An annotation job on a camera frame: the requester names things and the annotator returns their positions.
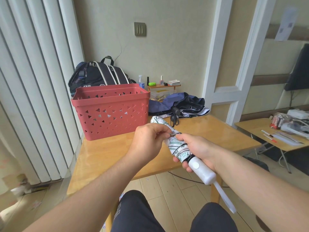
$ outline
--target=person's left hand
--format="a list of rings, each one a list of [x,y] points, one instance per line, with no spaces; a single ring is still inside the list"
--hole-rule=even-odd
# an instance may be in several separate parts
[[[169,138],[171,132],[163,124],[148,123],[137,127],[127,155],[146,165],[158,155],[163,140]]]

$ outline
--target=small wooden shelf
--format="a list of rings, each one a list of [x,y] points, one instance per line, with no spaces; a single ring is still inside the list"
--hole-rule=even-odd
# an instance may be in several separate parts
[[[148,85],[148,91],[150,91],[150,89],[158,89],[158,88],[168,88],[168,87],[174,87],[174,90],[176,89],[176,87],[179,87],[181,85],[167,85],[167,86],[164,86],[164,85],[156,85],[156,86],[149,86]]]

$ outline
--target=paper sign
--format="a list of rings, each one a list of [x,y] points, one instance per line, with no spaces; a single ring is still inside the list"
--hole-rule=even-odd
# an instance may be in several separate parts
[[[294,24],[296,22],[297,16],[298,16],[298,9],[296,7],[287,7],[285,9],[275,41],[288,40],[291,31],[294,27]]]

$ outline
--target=door frame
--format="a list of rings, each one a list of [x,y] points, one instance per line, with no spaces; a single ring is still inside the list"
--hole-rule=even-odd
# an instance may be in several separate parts
[[[230,103],[226,123],[231,126],[240,120],[275,3],[276,0],[257,0],[236,85],[216,87],[232,7],[232,0],[217,1],[202,96],[210,109],[212,104]]]

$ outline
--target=backpack handle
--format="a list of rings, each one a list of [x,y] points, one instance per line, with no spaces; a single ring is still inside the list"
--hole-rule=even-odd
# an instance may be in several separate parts
[[[114,60],[110,57],[110,56],[106,56],[105,58],[103,58],[102,60],[101,60],[101,63],[104,63],[104,60],[105,59],[110,59],[111,60],[111,66],[114,66]]]

